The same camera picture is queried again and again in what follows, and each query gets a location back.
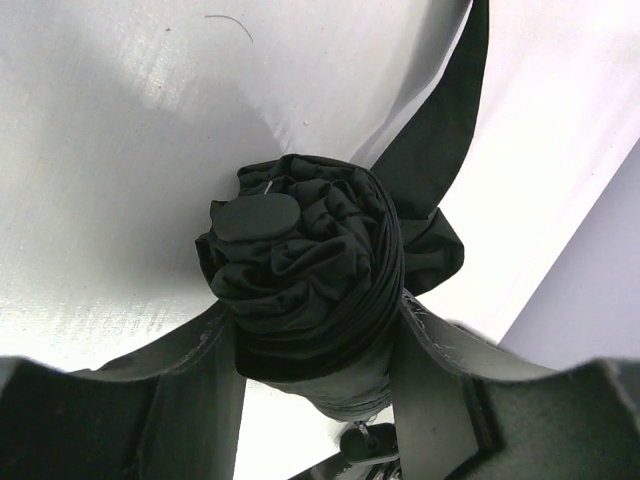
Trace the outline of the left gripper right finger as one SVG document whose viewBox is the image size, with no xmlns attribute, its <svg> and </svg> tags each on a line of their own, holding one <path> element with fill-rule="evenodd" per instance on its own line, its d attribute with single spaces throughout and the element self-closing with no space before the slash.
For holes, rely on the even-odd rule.
<svg viewBox="0 0 640 480">
<path fill-rule="evenodd" d="M 635 479 L 639 365 L 555 371 L 404 295 L 391 362 L 407 479 Z"/>
</svg>

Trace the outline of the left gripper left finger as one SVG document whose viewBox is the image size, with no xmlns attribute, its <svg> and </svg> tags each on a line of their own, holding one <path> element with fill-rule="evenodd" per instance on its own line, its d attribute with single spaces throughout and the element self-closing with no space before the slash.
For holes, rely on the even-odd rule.
<svg viewBox="0 0 640 480">
<path fill-rule="evenodd" d="M 245 392 L 210 309 L 102 368 L 1 361 L 5 479 L 229 479 Z"/>
</svg>

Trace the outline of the black folding umbrella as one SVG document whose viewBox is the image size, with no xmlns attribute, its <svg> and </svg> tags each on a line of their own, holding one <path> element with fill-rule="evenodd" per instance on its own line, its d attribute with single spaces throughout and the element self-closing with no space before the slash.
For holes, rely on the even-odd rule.
<svg viewBox="0 0 640 480">
<path fill-rule="evenodd" d="M 402 294 L 464 262 L 439 204 L 474 137 L 488 40 L 489 5 L 475 1 L 441 80 L 373 166 L 299 154 L 245 166 L 196 242 L 237 372 L 350 423 L 367 450 L 391 402 Z"/>
</svg>

